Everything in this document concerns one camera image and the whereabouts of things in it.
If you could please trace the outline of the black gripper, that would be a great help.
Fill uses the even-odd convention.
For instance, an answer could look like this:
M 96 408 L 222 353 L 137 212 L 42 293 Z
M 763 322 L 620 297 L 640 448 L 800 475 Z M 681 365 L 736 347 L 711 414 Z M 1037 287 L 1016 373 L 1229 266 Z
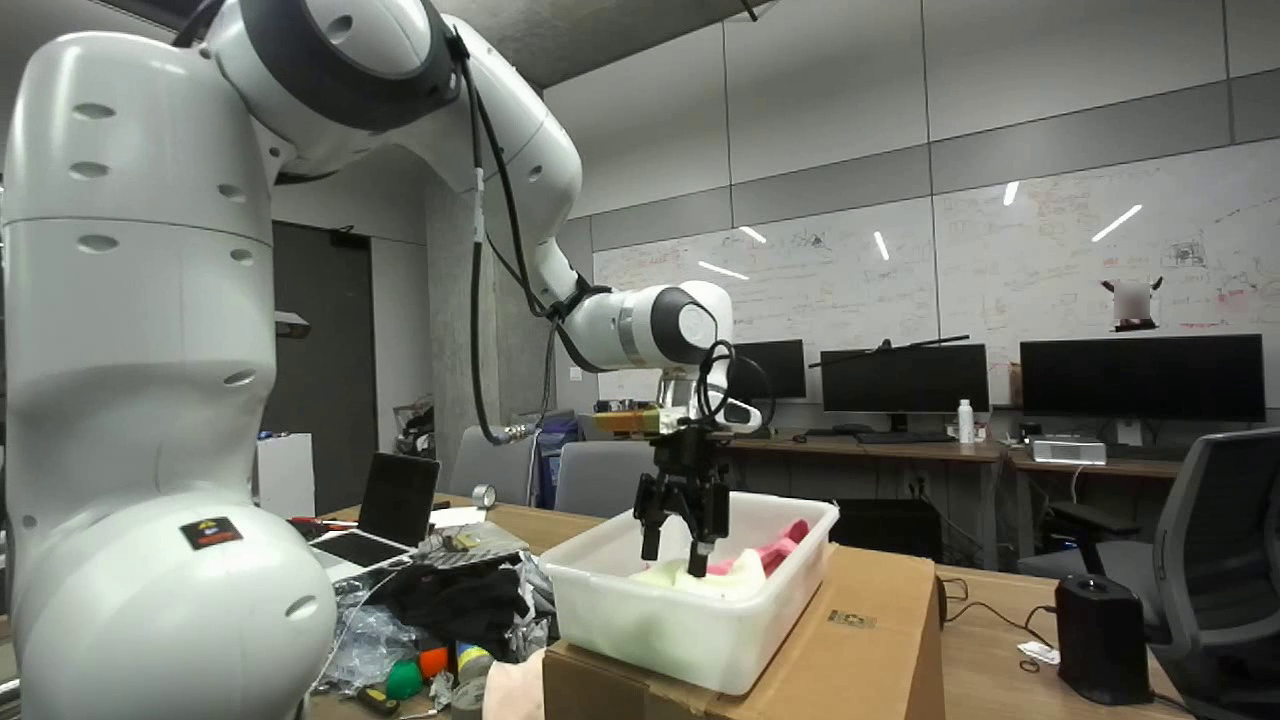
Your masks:
M 708 578 L 717 535 L 728 534 L 728 484 L 719 438 L 681 427 L 651 440 L 651 473 L 635 484 L 640 559 L 660 558 L 660 526 L 681 517 L 693 527 L 689 578 Z

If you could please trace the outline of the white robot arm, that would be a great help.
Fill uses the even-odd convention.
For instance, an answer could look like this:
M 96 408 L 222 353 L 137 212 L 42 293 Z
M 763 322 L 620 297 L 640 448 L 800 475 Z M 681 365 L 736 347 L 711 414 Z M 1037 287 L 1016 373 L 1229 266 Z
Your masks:
M 5 148 L 5 491 L 23 720 L 296 720 L 335 594 L 251 497 L 276 383 L 271 191 L 401 146 L 526 244 L 588 373 L 651 369 L 689 424 L 733 299 L 599 287 L 556 244 L 579 152 L 432 0 L 209 0 L 180 39 L 67 34 Z

